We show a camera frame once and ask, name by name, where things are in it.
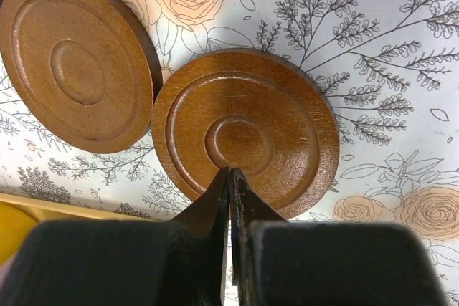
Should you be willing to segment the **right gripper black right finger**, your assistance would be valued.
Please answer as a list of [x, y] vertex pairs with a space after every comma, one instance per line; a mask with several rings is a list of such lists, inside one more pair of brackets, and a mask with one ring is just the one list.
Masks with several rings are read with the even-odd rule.
[[444, 305], [421, 242], [390, 223], [289, 222], [231, 172], [241, 305]]

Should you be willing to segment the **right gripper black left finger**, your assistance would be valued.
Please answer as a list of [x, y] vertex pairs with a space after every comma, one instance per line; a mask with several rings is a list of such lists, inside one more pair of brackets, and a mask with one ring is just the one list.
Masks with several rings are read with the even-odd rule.
[[3, 305], [221, 305], [228, 168], [170, 221], [46, 221], [26, 237]]

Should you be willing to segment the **dark brown wooden coaster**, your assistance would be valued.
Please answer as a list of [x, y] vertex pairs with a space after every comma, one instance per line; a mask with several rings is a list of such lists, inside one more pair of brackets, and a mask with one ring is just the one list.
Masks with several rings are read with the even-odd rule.
[[189, 199], [219, 169], [238, 168], [287, 219], [325, 196], [339, 164], [337, 124], [319, 86], [254, 49], [209, 53], [170, 76], [153, 105], [152, 136], [166, 175]]
[[32, 114], [76, 148], [117, 153], [148, 130], [161, 66], [121, 0], [3, 0], [1, 57]]

